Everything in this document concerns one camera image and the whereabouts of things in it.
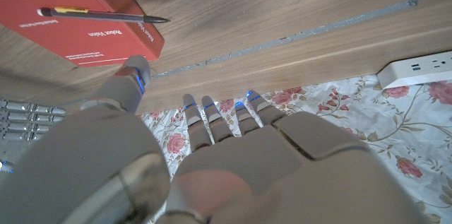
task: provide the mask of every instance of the red book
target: red book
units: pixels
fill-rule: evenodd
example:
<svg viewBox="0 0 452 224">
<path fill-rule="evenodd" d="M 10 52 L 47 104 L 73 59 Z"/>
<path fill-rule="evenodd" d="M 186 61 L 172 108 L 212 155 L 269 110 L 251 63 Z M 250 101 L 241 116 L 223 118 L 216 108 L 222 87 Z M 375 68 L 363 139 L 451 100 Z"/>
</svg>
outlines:
<svg viewBox="0 0 452 224">
<path fill-rule="evenodd" d="M 38 8 L 80 7 L 143 15 L 135 0 L 0 0 L 0 23 L 77 66 L 122 64 L 132 55 L 156 60 L 163 38 L 149 23 L 43 17 Z"/>
</svg>

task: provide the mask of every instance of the white power strip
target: white power strip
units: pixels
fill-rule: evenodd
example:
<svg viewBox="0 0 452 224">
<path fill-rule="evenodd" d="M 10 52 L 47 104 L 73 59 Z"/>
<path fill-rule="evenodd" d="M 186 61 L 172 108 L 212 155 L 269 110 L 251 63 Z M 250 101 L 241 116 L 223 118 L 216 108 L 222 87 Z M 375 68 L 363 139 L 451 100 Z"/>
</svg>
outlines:
<svg viewBox="0 0 452 224">
<path fill-rule="evenodd" d="M 452 51 L 391 62 L 377 74 L 382 88 L 452 79 Z"/>
</svg>

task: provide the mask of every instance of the robot finger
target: robot finger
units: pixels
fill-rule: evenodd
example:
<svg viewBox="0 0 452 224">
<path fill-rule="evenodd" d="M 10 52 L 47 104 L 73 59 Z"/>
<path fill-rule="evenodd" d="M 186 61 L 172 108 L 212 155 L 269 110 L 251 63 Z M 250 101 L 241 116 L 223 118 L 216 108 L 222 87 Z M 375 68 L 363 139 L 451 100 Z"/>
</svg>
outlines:
<svg viewBox="0 0 452 224">
<path fill-rule="evenodd" d="M 186 94 L 182 97 L 185 106 L 186 123 L 189 127 L 189 139 L 191 152 L 205 146 L 211 146 L 212 141 L 207 132 L 201 114 L 192 95 Z"/>
<path fill-rule="evenodd" d="M 234 136 L 212 99 L 209 96 L 204 96 L 202 103 L 210 126 L 210 132 L 212 132 L 213 141 L 218 143 L 221 140 Z"/>
<path fill-rule="evenodd" d="M 259 129 L 259 125 L 256 120 L 249 114 L 248 109 L 242 102 L 237 102 L 235 104 L 235 113 L 237 114 L 237 119 L 239 120 L 239 128 L 242 136 L 250 131 L 253 131 L 254 129 Z"/>
<path fill-rule="evenodd" d="M 267 102 L 254 90 L 249 90 L 246 98 L 264 125 L 272 124 L 285 116 L 285 113 Z"/>
</svg>

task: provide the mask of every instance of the pink rose pattern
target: pink rose pattern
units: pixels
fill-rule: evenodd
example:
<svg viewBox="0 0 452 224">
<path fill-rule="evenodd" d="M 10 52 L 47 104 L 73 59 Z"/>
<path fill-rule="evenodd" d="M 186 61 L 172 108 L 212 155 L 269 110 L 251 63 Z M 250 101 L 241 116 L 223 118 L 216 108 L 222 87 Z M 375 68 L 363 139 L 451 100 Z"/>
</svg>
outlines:
<svg viewBox="0 0 452 224">
<path fill-rule="evenodd" d="M 292 94 L 288 92 L 276 93 L 272 101 L 277 105 L 288 104 L 292 100 Z"/>
<path fill-rule="evenodd" d="M 220 102 L 220 112 L 226 113 L 232 107 L 234 107 L 234 100 L 225 100 Z"/>
<path fill-rule="evenodd" d="M 429 93 L 434 101 L 438 100 L 441 104 L 452 105 L 452 83 L 445 81 L 431 83 Z"/>
<path fill-rule="evenodd" d="M 184 147 L 184 138 L 182 137 L 182 134 L 175 133 L 169 136 L 167 144 L 168 153 L 179 153 L 182 147 Z"/>
<path fill-rule="evenodd" d="M 445 142 L 444 147 L 452 147 L 452 134 L 448 134 L 452 133 L 449 127 L 452 118 L 450 121 L 449 118 L 439 121 L 434 113 L 438 112 L 434 110 L 441 110 L 441 113 L 452 114 L 452 83 L 450 82 L 442 81 L 423 86 L 403 86 L 382 90 L 375 76 L 365 76 L 266 93 L 262 96 L 285 112 L 301 110 L 313 112 L 341 126 L 342 130 L 368 143 L 389 168 L 395 168 L 395 171 L 400 173 L 399 179 L 402 184 L 404 184 L 404 179 L 419 180 L 427 182 L 427 184 L 433 180 L 444 182 L 445 178 L 441 177 L 445 177 L 446 174 L 451 176 L 452 169 L 448 165 L 447 155 L 438 155 L 435 151 L 422 152 L 420 147 L 422 144 L 426 144 L 425 136 L 427 134 L 435 134 L 438 141 Z M 237 133 L 237 119 L 234 118 L 233 107 L 238 101 L 246 103 L 248 108 L 251 107 L 246 98 L 226 100 L 218 105 L 218 109 L 224 114 L 225 119 L 226 115 L 229 116 L 228 124 L 235 134 L 239 133 Z M 435 107 L 431 110 L 433 114 L 425 111 L 413 111 L 422 105 Z M 362 116 L 363 113 L 369 114 L 369 116 Z M 184 111 L 181 109 L 142 116 L 160 142 L 171 174 L 175 172 L 177 165 L 184 157 L 190 154 L 184 117 Z M 366 119 L 375 119 L 375 124 L 371 124 L 367 128 L 360 128 Z M 424 148 L 431 149 L 432 147 L 428 145 Z M 419 188 L 424 186 L 425 184 L 419 183 Z M 443 194 L 441 186 L 440 184 L 435 186 L 437 191 L 434 193 L 437 193 L 438 201 L 429 202 L 429 204 L 443 206 L 440 198 Z M 422 201 L 422 195 L 416 192 L 418 190 L 408 188 L 408 191 L 415 195 L 415 200 Z M 435 211 L 441 213 L 442 208 L 435 208 Z M 444 216 L 441 215 L 443 222 L 446 223 L 448 221 L 444 219 Z"/>
<path fill-rule="evenodd" d="M 402 171 L 404 175 L 412 175 L 416 178 L 420 178 L 422 176 L 421 170 L 417 168 L 411 161 L 409 161 L 407 158 L 395 157 L 397 159 L 397 168 Z"/>
<path fill-rule="evenodd" d="M 401 98 L 405 97 L 408 94 L 410 88 L 408 86 L 401 86 L 396 88 L 385 89 L 385 91 L 388 93 L 389 97 Z"/>
</svg>

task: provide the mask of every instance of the blue led light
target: blue led light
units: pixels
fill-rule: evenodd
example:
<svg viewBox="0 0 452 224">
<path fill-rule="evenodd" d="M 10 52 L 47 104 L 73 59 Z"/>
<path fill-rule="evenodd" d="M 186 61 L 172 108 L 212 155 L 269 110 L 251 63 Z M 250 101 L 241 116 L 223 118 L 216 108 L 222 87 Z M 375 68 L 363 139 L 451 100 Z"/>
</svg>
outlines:
<svg viewBox="0 0 452 224">
<path fill-rule="evenodd" d="M 250 102 L 252 102 L 253 100 L 257 100 L 257 99 L 259 99 L 261 96 L 260 95 L 257 95 L 256 97 L 254 97 L 254 99 L 252 99 Z"/>
<path fill-rule="evenodd" d="M 138 75 L 136 75 L 136 81 L 140 85 L 141 94 L 144 94 L 144 87 L 143 87 L 143 85 L 141 85 L 140 77 Z"/>
<path fill-rule="evenodd" d="M 208 107 L 213 106 L 213 105 L 214 105 L 213 103 L 210 103 L 209 105 L 206 105 L 206 106 L 204 107 L 204 109 L 206 110 Z"/>
<path fill-rule="evenodd" d="M 190 105 L 187 105 L 187 106 L 185 106 L 185 110 L 187 109 L 187 108 L 189 108 L 189 107 L 191 107 L 192 105 L 196 105 L 196 103 L 191 103 Z"/>
</svg>

